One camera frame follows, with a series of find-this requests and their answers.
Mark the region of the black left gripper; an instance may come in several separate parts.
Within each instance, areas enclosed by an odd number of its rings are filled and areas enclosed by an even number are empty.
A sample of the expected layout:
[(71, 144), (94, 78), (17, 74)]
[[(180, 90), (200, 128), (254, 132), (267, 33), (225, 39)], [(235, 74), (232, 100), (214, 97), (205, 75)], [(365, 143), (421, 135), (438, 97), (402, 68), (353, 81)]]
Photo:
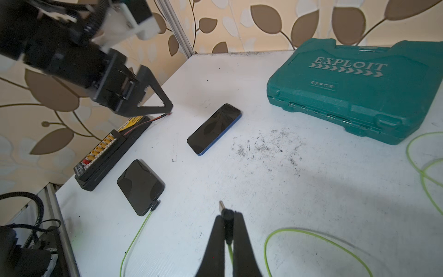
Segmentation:
[(134, 74), (120, 52), (105, 53), (91, 42), (72, 43), (68, 28), (55, 20), (40, 21), (25, 48), (24, 63), (84, 88), (94, 102), (123, 117), (167, 114), (173, 109), (149, 68), (141, 66)]

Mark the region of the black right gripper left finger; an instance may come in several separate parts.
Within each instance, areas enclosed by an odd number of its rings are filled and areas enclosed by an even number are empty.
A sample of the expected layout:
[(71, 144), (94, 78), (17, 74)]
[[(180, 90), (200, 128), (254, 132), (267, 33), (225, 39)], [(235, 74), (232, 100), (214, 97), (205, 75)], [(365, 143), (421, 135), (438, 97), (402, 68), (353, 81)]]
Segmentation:
[(225, 231), (221, 215), (215, 218), (211, 235), (196, 277), (224, 277)]

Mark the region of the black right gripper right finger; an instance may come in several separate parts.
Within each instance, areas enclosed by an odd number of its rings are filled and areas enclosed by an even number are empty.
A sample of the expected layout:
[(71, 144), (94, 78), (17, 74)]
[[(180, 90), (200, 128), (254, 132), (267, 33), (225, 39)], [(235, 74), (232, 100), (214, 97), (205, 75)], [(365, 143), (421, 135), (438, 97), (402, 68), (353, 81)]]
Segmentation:
[(262, 277), (251, 246), (245, 220), (240, 212), (234, 212), (233, 223), (233, 276)]

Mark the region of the blue-edged black smartphone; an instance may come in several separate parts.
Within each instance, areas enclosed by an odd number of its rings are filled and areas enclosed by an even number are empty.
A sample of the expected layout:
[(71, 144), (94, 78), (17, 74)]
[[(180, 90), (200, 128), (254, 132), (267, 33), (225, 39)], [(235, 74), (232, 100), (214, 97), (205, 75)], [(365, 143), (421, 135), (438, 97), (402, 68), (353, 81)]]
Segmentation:
[(231, 104), (222, 105), (187, 139), (193, 152), (201, 156), (207, 152), (240, 118), (242, 112)]

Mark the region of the red black battery lead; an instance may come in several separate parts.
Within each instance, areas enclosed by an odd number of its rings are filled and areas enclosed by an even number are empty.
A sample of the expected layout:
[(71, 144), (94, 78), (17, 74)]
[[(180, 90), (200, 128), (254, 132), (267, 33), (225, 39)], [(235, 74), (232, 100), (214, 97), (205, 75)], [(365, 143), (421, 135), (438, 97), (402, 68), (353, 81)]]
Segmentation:
[(154, 118), (154, 119), (151, 119), (151, 120), (149, 120), (149, 121), (145, 121), (145, 122), (143, 122), (143, 123), (141, 123), (141, 124), (139, 124), (139, 125), (137, 125), (137, 126), (131, 128), (130, 130), (128, 130), (126, 133), (123, 134), (123, 136), (127, 136), (128, 134), (130, 134), (131, 132), (133, 132), (133, 131), (136, 130), (137, 128), (139, 128), (139, 127), (141, 127), (141, 126), (144, 126), (144, 125), (149, 125), (150, 123), (155, 122), (155, 121), (157, 121), (157, 120), (160, 120), (160, 119), (162, 119), (162, 118), (164, 118), (164, 117), (166, 117), (166, 116), (169, 116), (169, 115), (171, 115), (171, 114), (172, 114), (172, 112), (165, 113), (165, 114), (162, 114), (162, 115), (160, 115), (160, 116), (158, 116), (158, 117), (156, 117), (156, 118)]

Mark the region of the black yellow battery pack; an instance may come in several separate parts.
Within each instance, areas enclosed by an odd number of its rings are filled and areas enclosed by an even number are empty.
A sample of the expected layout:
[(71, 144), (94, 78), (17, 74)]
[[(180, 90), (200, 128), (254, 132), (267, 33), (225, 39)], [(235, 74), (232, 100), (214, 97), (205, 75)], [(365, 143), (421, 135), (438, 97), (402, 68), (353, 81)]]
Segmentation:
[(137, 128), (127, 136), (123, 136), (123, 134), (131, 128), (149, 120), (150, 118), (148, 116), (132, 117), (119, 129), (113, 129), (102, 139), (100, 143), (74, 167), (75, 180), (79, 186), (87, 191), (94, 190), (151, 123)]

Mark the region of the green plastic tool case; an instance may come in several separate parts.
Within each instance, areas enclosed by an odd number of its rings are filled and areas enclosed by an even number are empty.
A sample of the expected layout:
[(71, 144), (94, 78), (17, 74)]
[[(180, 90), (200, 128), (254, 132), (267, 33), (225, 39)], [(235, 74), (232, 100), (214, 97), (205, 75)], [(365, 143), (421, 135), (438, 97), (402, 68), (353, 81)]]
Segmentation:
[(443, 80), (441, 42), (345, 46), (309, 39), (270, 77), (272, 105), (397, 145), (419, 129)]

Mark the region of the aluminium frame post left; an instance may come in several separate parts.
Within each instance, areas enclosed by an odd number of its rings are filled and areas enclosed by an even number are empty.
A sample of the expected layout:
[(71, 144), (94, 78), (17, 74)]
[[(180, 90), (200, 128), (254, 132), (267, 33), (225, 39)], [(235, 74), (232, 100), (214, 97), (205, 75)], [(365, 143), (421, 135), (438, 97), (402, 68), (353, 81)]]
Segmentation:
[(171, 26), (179, 45), (182, 47), (184, 55), (186, 55), (187, 58), (190, 58), (194, 54), (194, 51), (170, 1), (159, 0), (158, 5), (160, 10), (164, 13), (165, 19)]

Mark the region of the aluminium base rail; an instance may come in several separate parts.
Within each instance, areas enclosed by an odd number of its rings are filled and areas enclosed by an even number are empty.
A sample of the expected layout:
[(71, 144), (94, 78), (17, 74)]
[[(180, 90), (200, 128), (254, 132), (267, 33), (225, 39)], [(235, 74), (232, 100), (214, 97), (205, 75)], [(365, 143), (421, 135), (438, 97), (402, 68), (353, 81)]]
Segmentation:
[(60, 184), (49, 183), (37, 194), (1, 195), (2, 200), (28, 200), (12, 220), (1, 226), (1, 276), (80, 276), (55, 195), (60, 188)]

